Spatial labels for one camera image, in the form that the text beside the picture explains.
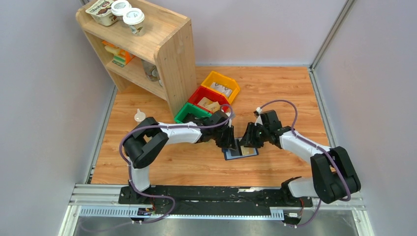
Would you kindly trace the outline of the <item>navy blue card holder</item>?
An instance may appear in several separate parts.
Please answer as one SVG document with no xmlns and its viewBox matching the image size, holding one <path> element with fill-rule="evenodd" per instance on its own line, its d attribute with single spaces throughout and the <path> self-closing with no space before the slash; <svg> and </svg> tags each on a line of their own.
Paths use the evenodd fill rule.
<svg viewBox="0 0 417 236">
<path fill-rule="evenodd" d="M 235 142 L 236 142 L 236 145 L 237 145 L 236 150 L 225 149 L 225 148 L 222 149 L 222 152 L 224 154 L 224 159 L 226 161 L 228 161 L 228 160 L 235 160 L 235 159 L 242 159 L 242 158 L 246 158 L 246 157 L 251 157 L 251 156 L 242 156 L 241 151 L 240 151 L 240 147 L 242 146 L 240 144 L 241 139 L 242 139 L 242 137 L 235 138 Z M 256 155 L 252 155 L 252 156 L 259 155 L 258 149 L 257 148 L 255 148 L 255 149 L 257 150 L 257 154 Z"/>
</svg>

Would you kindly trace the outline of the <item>yellow VIP card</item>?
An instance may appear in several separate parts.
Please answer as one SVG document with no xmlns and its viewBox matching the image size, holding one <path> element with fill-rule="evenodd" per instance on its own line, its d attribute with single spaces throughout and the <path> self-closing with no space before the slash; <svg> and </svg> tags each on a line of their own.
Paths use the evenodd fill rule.
<svg viewBox="0 0 417 236">
<path fill-rule="evenodd" d="M 257 154 L 257 150 L 255 148 L 252 148 L 252 147 L 241 146 L 240 151 L 241 151 L 242 156 L 252 156 L 252 155 Z"/>
<path fill-rule="evenodd" d="M 219 109 L 221 109 L 221 105 L 218 102 L 213 102 L 213 103 L 208 104 L 205 108 L 211 113 L 214 113 L 218 111 Z"/>
</svg>

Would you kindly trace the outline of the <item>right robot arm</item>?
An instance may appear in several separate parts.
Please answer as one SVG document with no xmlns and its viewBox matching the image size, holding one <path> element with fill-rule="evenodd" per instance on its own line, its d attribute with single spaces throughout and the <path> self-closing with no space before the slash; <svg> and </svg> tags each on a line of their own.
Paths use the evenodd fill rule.
<svg viewBox="0 0 417 236">
<path fill-rule="evenodd" d="M 320 145 L 283 126 L 274 110 L 255 112 L 255 122 L 247 125 L 241 145 L 261 148 L 265 142 L 289 151 L 311 167 L 312 176 L 293 177 L 281 184 L 281 201 L 293 206 L 301 197 L 319 198 L 326 204 L 348 201 L 361 190 L 361 183 L 347 150 L 341 146 Z"/>
</svg>

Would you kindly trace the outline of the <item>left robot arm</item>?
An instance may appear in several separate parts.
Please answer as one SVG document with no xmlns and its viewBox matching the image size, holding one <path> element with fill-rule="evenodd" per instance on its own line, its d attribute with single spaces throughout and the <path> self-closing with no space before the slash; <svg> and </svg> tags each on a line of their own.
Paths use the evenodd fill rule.
<svg viewBox="0 0 417 236">
<path fill-rule="evenodd" d="M 145 118 L 119 145 L 128 164 L 131 197 L 139 204 L 150 198 L 149 167 L 161 150 L 170 144 L 198 144 L 214 140 L 219 148 L 237 149 L 231 115 L 218 110 L 209 117 L 187 115 L 184 123 L 168 124 Z"/>
</svg>

